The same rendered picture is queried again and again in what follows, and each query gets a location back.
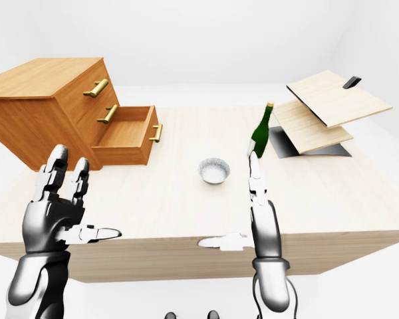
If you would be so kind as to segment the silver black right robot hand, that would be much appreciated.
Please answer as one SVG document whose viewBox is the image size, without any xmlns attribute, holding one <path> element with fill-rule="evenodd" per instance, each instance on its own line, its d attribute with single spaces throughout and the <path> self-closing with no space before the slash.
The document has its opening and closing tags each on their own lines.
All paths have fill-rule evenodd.
<svg viewBox="0 0 399 319">
<path fill-rule="evenodd" d="M 259 258 L 281 257 L 281 235 L 274 206 L 267 198 L 267 186 L 255 152 L 249 155 L 249 194 L 251 200 L 251 235 L 228 233 L 220 237 L 208 237 L 198 241 L 198 246 L 221 251 L 255 249 Z"/>
</svg>

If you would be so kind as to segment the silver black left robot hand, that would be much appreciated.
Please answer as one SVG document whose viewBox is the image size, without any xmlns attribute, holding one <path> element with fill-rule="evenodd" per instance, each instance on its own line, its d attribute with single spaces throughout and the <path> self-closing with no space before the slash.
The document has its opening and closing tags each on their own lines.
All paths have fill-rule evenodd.
<svg viewBox="0 0 399 319">
<path fill-rule="evenodd" d="M 59 196 L 67 160 L 67 147 L 58 144 L 39 170 L 34 196 L 23 219 L 23 240 L 27 253 L 64 251 L 69 245 L 96 243 L 122 235 L 117 229 L 98 229 L 81 223 L 85 211 L 83 197 L 89 179 L 86 158 L 81 157 L 76 164 L 67 197 Z"/>
</svg>

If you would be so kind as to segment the grey patterned bowl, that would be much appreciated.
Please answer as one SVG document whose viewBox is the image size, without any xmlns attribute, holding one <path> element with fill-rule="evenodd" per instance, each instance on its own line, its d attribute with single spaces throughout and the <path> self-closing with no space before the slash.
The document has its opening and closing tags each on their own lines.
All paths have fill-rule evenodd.
<svg viewBox="0 0 399 319">
<path fill-rule="evenodd" d="M 219 158 L 207 158 L 198 165 L 200 177 L 208 184 L 223 183 L 230 174 L 230 166 Z"/>
</svg>

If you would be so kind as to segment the wooden cabinet with drawers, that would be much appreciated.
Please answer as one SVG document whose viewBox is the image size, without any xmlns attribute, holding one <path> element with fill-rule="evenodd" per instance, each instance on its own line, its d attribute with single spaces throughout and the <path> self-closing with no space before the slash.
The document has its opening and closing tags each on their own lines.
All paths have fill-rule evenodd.
<svg viewBox="0 0 399 319">
<path fill-rule="evenodd" d="M 55 97 L 100 60 L 36 58 L 0 74 L 0 142 L 31 170 L 38 171 L 58 144 L 68 148 L 69 169 L 81 157 L 92 170 L 105 166 Z"/>
</svg>

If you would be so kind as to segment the green wine bottle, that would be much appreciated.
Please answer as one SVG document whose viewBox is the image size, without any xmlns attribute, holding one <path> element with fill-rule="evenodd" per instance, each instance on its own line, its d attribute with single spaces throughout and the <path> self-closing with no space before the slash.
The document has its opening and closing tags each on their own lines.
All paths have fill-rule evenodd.
<svg viewBox="0 0 399 319">
<path fill-rule="evenodd" d="M 261 158 L 263 156 L 267 141 L 269 139 L 269 119 L 273 111 L 273 107 L 273 102 L 267 103 L 263 117 L 258 127 L 254 130 L 251 136 L 251 140 L 247 150 L 248 156 L 250 156 L 252 152 L 255 152 L 258 158 Z"/>
</svg>

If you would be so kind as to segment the closed wooden drawer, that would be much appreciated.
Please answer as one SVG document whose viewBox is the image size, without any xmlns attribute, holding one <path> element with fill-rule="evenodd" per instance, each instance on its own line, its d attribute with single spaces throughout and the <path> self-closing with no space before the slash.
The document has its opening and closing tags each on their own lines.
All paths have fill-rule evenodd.
<svg viewBox="0 0 399 319">
<path fill-rule="evenodd" d="M 97 120 L 104 118 L 107 108 L 115 104 L 119 102 L 113 87 L 107 86 L 96 98 L 81 94 L 71 114 L 81 137 L 89 146 L 97 143 L 108 127 Z"/>
<path fill-rule="evenodd" d="M 97 97 L 84 95 L 84 92 L 90 92 L 96 87 L 96 81 L 104 79 L 108 80 L 108 84 Z M 107 107 L 119 104 L 103 60 L 59 90 L 55 97 L 72 123 L 77 126 L 81 126 L 83 122 L 95 123 L 97 118 L 106 115 Z"/>
</svg>

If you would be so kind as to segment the open wooden drawer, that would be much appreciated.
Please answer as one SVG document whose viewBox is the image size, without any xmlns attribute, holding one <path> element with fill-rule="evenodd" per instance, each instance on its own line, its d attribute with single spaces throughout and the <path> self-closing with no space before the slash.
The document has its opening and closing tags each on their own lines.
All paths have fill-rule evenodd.
<svg viewBox="0 0 399 319">
<path fill-rule="evenodd" d="M 146 165 L 160 124 L 154 106 L 122 106 L 92 149 L 102 165 Z"/>
</svg>

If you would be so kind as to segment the wooden rack with black base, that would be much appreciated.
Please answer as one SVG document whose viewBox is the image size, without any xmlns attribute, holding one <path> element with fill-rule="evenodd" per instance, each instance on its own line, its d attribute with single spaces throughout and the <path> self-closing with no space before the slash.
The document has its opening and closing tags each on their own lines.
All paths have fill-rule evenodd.
<svg viewBox="0 0 399 319">
<path fill-rule="evenodd" d="M 358 76 L 346 80 L 324 70 L 286 85 L 295 99 L 274 107 L 279 125 L 269 128 L 269 141 L 278 157 L 349 157 L 342 143 L 353 136 L 343 125 L 392 109 L 360 88 L 360 81 Z"/>
</svg>

